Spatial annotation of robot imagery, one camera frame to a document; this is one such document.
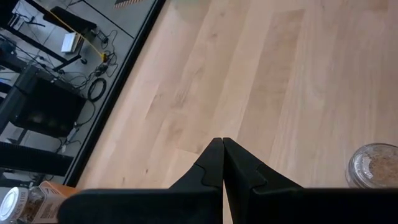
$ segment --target jar lid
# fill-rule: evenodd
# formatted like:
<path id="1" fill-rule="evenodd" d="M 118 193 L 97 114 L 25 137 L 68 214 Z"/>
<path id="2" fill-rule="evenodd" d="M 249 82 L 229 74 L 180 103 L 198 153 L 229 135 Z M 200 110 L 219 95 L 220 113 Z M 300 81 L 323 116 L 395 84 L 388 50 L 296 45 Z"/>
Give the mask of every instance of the jar lid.
<path id="1" fill-rule="evenodd" d="M 28 189 L 13 187 L 0 205 L 0 222 L 17 220 L 24 210 L 28 198 Z"/>
<path id="2" fill-rule="evenodd" d="M 398 147 L 373 143 L 359 148 L 350 160 L 348 175 L 361 188 L 398 187 Z"/>

